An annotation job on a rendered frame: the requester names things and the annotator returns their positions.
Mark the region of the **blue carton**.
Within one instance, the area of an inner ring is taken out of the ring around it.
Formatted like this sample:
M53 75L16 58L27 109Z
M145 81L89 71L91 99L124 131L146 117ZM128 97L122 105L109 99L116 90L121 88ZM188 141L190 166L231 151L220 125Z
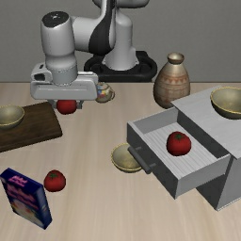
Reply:
M14 213L46 229L52 216L43 185L13 170L0 174L9 204Z

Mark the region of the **brown patterned vase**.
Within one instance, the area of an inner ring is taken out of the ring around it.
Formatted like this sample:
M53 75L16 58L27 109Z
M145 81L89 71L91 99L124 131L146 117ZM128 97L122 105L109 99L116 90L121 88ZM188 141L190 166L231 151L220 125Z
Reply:
M171 108L172 101L190 94L190 81L181 53L168 54L168 62L157 75L153 85L153 97L158 105Z

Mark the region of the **small patterned teapot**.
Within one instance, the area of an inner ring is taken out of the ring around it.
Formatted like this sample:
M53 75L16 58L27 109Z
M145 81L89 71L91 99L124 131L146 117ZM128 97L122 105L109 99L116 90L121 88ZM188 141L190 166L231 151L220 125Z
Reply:
M100 104L112 101L115 98L115 91L107 83L100 82L97 85L96 101Z

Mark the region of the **grey cabinet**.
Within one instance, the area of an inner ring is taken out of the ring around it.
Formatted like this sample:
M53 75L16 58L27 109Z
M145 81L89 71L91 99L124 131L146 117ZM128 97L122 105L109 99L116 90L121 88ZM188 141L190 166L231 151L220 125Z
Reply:
M216 209L220 210L241 200L241 120L229 120L220 116L212 107L211 92L221 87L192 94L173 101L173 105L191 120L186 127L195 135L201 129L198 141L219 155L227 153L228 166L224 173L200 185L198 191Z

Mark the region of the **brown cutting board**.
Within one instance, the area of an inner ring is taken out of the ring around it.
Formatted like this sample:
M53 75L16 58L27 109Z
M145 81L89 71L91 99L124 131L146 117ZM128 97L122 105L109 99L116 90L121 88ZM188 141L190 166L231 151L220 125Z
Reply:
M0 130L0 153L62 136L52 106L45 102L24 107L23 121L13 129Z

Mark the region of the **beige porcelain bowl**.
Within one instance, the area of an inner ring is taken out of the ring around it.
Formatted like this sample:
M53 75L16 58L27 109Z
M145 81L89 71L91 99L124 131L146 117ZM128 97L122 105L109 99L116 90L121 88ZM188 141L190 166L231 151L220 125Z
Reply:
M0 129L12 129L24 119L24 109L17 105L0 106Z
M210 94L215 111L223 118L241 120L241 88L221 87Z
M120 171L135 173L142 170L142 167L128 151L129 144L121 143L111 153L111 162Z

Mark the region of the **red tomato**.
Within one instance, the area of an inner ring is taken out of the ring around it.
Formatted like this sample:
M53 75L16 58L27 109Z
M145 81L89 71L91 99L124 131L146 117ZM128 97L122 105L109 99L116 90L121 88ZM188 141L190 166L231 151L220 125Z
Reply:
M75 100L58 100L56 109L62 115L69 115L76 111L77 103Z
M181 132L173 132L166 143L167 151L173 156L186 155L191 150L190 138Z
M49 192L61 191L66 185L66 178L60 171L53 169L44 178L43 185Z

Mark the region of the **grey open drawer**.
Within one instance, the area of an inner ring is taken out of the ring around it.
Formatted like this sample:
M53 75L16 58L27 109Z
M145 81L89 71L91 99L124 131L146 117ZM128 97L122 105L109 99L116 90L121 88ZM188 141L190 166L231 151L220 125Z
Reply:
M191 140L191 150L174 156L167 150L168 137L181 132ZM146 173L152 173L177 198L223 175L229 153L197 124L173 107L127 123L129 152Z

